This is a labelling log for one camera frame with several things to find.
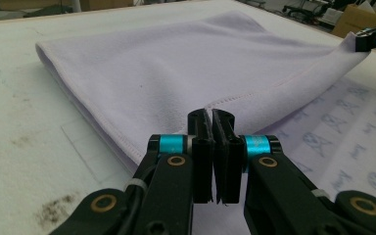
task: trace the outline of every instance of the stain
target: stain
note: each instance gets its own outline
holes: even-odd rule
[[[26,146],[32,145],[31,140],[28,136],[21,136],[16,140],[11,140],[11,143],[21,149],[25,148]]]
[[[49,230],[64,222],[72,212],[76,197],[76,194],[66,195],[42,205],[41,210],[35,214],[39,226],[44,230]]]

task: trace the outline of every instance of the table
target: table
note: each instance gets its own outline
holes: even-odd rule
[[[0,234],[48,234],[89,193],[131,172],[40,63],[37,41],[172,24],[241,11],[289,38],[341,38],[231,0],[179,2],[0,22]],[[348,73],[376,89],[376,52]]]

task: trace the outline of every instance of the white table surface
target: white table surface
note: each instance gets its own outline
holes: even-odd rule
[[[341,41],[230,0],[0,22],[0,234],[48,234],[86,195],[122,188],[131,175],[44,69],[36,42],[193,21],[232,10],[284,37],[327,45]],[[348,77],[376,89],[376,52]],[[48,215],[52,210],[57,216]]]

